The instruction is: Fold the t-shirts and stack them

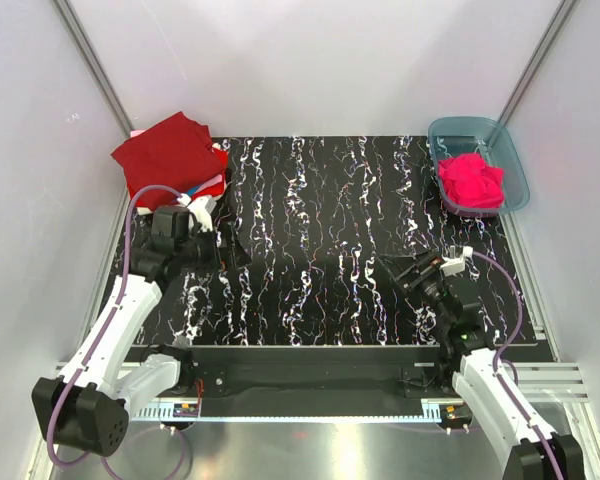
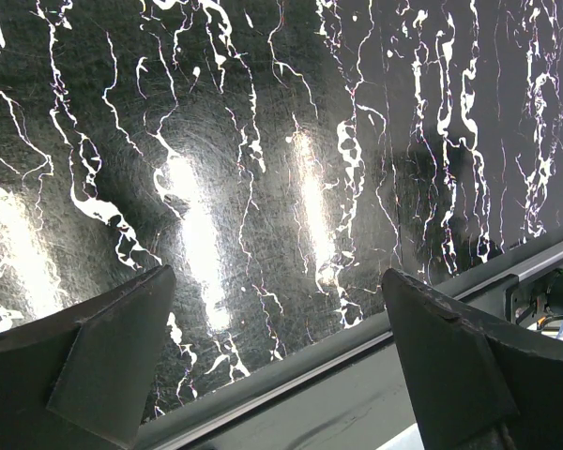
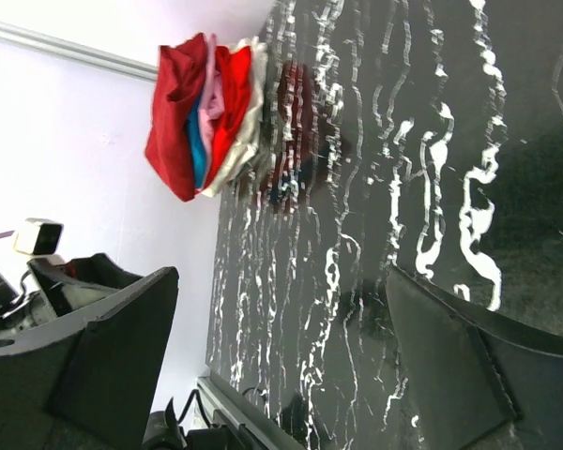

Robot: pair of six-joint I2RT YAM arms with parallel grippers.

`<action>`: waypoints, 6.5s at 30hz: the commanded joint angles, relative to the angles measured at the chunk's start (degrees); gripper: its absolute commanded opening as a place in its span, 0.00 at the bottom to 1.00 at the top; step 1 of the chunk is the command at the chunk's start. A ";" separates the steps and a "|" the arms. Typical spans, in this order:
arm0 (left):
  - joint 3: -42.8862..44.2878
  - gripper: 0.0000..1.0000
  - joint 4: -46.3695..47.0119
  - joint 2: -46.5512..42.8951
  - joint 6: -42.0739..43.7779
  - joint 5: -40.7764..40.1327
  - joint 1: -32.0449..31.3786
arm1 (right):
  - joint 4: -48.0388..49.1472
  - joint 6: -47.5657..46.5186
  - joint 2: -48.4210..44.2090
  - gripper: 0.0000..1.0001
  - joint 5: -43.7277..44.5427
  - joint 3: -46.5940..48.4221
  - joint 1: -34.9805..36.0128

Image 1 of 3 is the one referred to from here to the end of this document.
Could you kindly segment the bright pink t shirt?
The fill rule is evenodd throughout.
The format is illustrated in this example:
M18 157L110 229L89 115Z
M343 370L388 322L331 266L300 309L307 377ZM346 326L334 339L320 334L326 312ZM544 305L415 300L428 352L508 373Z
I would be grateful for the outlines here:
M504 200L504 170L488 165L479 153L440 160L438 177L447 197L462 207L497 209Z

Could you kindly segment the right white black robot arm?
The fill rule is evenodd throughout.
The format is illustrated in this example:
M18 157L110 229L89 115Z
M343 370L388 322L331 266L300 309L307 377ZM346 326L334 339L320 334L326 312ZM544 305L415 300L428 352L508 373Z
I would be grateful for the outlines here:
M415 256L382 255L379 263L394 285L435 314L439 345L433 383L446 396L462 398L490 441L505 479L582 479L581 446L561 435L524 397L503 351L488 340L479 317L482 303L460 275L470 247L448 256L428 250Z

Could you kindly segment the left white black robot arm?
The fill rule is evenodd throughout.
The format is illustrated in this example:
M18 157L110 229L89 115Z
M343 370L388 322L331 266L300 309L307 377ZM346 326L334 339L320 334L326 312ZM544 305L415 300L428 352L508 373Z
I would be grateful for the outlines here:
M125 249L123 270L82 345L54 378L41 377L31 398L48 452L64 446L109 457L128 424L155 397L188 394L196 383L192 351L158 344L119 374L138 332L183 272L223 273L249 263L232 221L204 229L183 206L163 206L142 243Z

